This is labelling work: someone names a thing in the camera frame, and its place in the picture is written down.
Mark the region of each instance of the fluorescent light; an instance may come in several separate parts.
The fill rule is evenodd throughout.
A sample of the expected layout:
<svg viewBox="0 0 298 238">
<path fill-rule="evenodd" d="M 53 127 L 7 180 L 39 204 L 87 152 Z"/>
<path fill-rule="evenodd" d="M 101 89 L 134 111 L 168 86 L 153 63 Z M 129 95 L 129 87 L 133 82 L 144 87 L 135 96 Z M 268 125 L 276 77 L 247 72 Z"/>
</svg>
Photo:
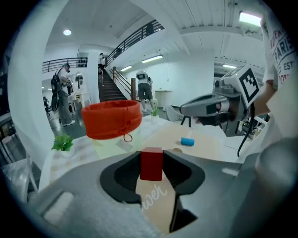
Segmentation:
<svg viewBox="0 0 298 238">
<path fill-rule="evenodd" d="M 65 34 L 65 35 L 70 35 L 70 34 L 71 34 L 71 31 L 70 31 L 70 30 L 65 30 L 65 31 L 63 32 L 63 34 Z"/>
<path fill-rule="evenodd" d="M 223 67 L 232 68 L 232 69 L 237 68 L 236 66 L 232 66 L 232 65 L 223 65 Z"/>
<path fill-rule="evenodd" d="M 254 15 L 250 15 L 247 13 L 240 13 L 240 17 L 239 17 L 239 21 L 243 21 L 243 22 L 247 22 L 256 26 L 261 26 L 260 21 L 261 18 L 260 17 L 256 17 Z"/>
<path fill-rule="evenodd" d="M 130 66 L 127 66 L 127 67 L 125 67 L 125 68 L 123 68 L 122 70 L 120 70 L 121 72 L 123 72 L 123 71 L 125 71 L 125 70 L 128 70 L 128 69 L 130 69 L 130 68 L 132 68 L 132 66 L 130 65 Z"/>
<path fill-rule="evenodd" d="M 160 55 L 154 56 L 152 58 L 145 59 L 145 60 L 142 61 L 142 63 L 147 63 L 147 62 L 150 62 L 150 61 L 153 61 L 153 60 L 157 60 L 157 59 L 161 59 L 161 58 L 163 58 L 163 56 L 160 54 Z"/>
</svg>

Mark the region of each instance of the stair railing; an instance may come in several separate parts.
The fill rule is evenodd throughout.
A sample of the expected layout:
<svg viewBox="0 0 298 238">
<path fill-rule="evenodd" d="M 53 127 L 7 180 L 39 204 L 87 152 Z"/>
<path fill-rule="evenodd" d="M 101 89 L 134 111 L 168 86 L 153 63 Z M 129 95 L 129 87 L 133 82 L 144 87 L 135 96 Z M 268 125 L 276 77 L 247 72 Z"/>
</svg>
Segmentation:
<svg viewBox="0 0 298 238">
<path fill-rule="evenodd" d="M 132 33 L 129 37 L 127 37 L 120 45 L 117 46 L 116 49 L 112 51 L 112 53 L 106 59 L 107 65 L 109 65 L 121 53 L 133 46 L 135 43 L 163 29 L 164 27 L 157 20 L 148 22 L 146 25 L 142 26 L 134 33 Z"/>
<path fill-rule="evenodd" d="M 79 58 L 65 58 L 45 61 L 42 63 L 42 73 L 50 71 L 57 71 L 64 64 L 69 64 L 70 68 L 86 68 L 88 64 L 88 57 Z"/>
<path fill-rule="evenodd" d="M 119 82 L 119 84 L 125 89 L 125 91 L 128 92 L 131 100 L 136 100 L 136 94 L 135 92 L 135 79 L 131 78 L 130 83 L 127 82 L 127 80 L 123 77 L 123 75 L 116 70 L 116 67 L 113 67 L 113 69 L 110 69 L 110 73 L 113 75 L 113 81 L 116 83 Z"/>
</svg>

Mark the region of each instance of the orange bucket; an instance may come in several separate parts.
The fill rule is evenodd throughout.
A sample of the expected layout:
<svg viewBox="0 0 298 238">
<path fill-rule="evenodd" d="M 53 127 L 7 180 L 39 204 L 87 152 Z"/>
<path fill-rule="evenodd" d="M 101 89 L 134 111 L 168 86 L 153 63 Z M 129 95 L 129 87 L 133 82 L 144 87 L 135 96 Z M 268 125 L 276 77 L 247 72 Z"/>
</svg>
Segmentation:
<svg viewBox="0 0 298 238">
<path fill-rule="evenodd" d="M 141 149 L 142 115 L 137 101 L 92 104 L 81 113 L 86 135 L 91 138 L 100 159 Z"/>
</svg>

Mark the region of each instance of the white pillar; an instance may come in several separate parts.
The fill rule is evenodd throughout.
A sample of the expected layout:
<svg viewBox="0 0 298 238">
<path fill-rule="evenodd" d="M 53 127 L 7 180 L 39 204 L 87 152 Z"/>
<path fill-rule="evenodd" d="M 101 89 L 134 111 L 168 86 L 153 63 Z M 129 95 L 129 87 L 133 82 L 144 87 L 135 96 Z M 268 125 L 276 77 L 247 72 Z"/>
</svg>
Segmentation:
<svg viewBox="0 0 298 238">
<path fill-rule="evenodd" d="M 43 0 L 34 8 L 22 24 L 8 70 L 12 119 L 22 144 L 40 169 L 54 141 L 42 100 L 42 62 L 54 23 L 67 2 Z"/>
<path fill-rule="evenodd" d="M 99 103 L 98 92 L 98 52 L 89 52 L 87 63 L 87 90 L 90 93 L 92 104 Z"/>
</svg>

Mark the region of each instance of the cable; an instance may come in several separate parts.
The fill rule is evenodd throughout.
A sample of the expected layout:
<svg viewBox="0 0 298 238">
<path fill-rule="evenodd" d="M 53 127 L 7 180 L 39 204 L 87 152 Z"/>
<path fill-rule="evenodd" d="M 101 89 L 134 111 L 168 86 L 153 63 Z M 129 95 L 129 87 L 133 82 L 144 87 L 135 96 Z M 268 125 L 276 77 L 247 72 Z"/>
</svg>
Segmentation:
<svg viewBox="0 0 298 238">
<path fill-rule="evenodd" d="M 247 137 L 249 136 L 249 134 L 251 133 L 251 130 L 252 130 L 252 125 L 253 125 L 253 122 L 254 122 L 254 119 L 255 119 L 255 105 L 252 103 L 251 104 L 251 121 L 250 121 L 250 127 L 248 128 L 248 131 L 245 135 L 245 137 L 243 138 L 240 146 L 239 146 L 239 149 L 237 151 L 237 156 L 239 157 L 239 152 L 244 144 L 244 142 L 246 141 Z"/>
</svg>

